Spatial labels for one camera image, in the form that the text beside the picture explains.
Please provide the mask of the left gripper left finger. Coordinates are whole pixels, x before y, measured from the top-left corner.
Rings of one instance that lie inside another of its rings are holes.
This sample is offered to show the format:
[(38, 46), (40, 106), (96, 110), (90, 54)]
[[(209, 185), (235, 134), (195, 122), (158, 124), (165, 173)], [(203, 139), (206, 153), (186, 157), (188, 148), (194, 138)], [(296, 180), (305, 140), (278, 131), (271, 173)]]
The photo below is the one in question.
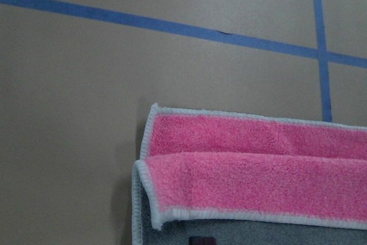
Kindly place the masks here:
[(191, 236), (189, 238), (189, 245), (203, 245), (202, 236)]

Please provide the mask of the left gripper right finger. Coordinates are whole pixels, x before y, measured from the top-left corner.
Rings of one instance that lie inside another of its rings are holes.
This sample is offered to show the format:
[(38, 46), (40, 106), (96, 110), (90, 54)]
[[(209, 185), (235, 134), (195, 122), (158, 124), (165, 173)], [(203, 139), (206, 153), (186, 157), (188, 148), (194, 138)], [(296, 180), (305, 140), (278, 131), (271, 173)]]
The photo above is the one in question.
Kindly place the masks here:
[(216, 245), (216, 238), (212, 236), (204, 236), (202, 238), (203, 245)]

